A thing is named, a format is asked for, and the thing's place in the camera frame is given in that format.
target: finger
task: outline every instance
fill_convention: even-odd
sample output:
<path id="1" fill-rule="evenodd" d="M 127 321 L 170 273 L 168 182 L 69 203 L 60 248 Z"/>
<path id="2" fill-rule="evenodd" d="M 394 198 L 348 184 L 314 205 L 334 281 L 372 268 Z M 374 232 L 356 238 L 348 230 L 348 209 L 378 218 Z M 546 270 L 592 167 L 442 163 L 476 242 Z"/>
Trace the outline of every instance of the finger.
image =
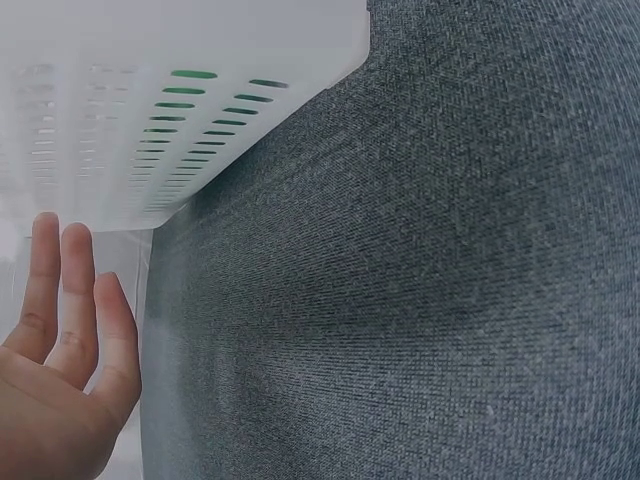
<path id="1" fill-rule="evenodd" d="M 102 333 L 104 369 L 90 396 L 106 407 L 117 427 L 122 428 L 142 389 L 138 331 L 114 273 L 98 277 L 95 299 Z"/>
<path id="2" fill-rule="evenodd" d="M 58 334 L 60 238 L 58 217 L 43 213 L 33 222 L 31 263 L 18 325 L 4 342 L 14 352 L 42 363 Z"/>
<path id="3" fill-rule="evenodd" d="M 70 385 L 84 389 L 98 364 L 96 305 L 93 300 L 95 267 L 91 232 L 82 224 L 68 226 L 62 234 L 62 300 L 60 343 L 47 366 Z"/>

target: textured fabric surface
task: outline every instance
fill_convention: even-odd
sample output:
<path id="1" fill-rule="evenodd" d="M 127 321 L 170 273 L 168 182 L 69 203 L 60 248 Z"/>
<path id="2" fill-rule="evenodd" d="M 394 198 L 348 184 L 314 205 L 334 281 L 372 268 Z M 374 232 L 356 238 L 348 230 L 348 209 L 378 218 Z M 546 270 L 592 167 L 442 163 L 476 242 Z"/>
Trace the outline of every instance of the textured fabric surface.
<path id="1" fill-rule="evenodd" d="M 146 477 L 640 478 L 640 5 L 370 9 L 156 232 Z"/>

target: white plastic panel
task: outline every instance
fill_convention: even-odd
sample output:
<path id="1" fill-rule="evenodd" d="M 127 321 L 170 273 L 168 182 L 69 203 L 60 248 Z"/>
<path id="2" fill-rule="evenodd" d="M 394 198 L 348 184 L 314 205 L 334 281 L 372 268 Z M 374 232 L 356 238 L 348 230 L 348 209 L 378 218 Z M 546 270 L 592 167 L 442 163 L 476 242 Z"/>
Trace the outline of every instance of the white plastic panel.
<path id="1" fill-rule="evenodd" d="M 366 58 L 364 0 L 8 0 L 0 197 L 155 228 Z"/>

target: hand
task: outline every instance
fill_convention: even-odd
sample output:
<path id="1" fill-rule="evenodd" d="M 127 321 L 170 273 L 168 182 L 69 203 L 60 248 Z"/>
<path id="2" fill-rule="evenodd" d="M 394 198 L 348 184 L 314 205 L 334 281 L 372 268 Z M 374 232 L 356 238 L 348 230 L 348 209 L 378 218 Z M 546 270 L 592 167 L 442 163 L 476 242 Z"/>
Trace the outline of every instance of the hand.
<path id="1" fill-rule="evenodd" d="M 80 224 L 60 242 L 54 214 L 33 224 L 22 313 L 0 346 L 3 480 L 94 479 L 140 397 L 136 325 L 115 274 L 95 278 L 91 244 Z M 61 274 L 65 314 L 55 345 Z M 85 394 L 98 363 L 96 317 L 105 366 Z"/>

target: gray fabric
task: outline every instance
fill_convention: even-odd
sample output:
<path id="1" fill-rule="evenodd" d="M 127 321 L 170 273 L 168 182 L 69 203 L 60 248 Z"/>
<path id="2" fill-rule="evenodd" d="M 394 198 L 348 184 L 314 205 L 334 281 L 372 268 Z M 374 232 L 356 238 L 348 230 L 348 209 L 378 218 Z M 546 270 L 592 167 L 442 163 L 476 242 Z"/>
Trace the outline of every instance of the gray fabric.
<path id="1" fill-rule="evenodd" d="M 146 477 L 640 478 L 637 0 L 370 8 L 155 235 Z"/>

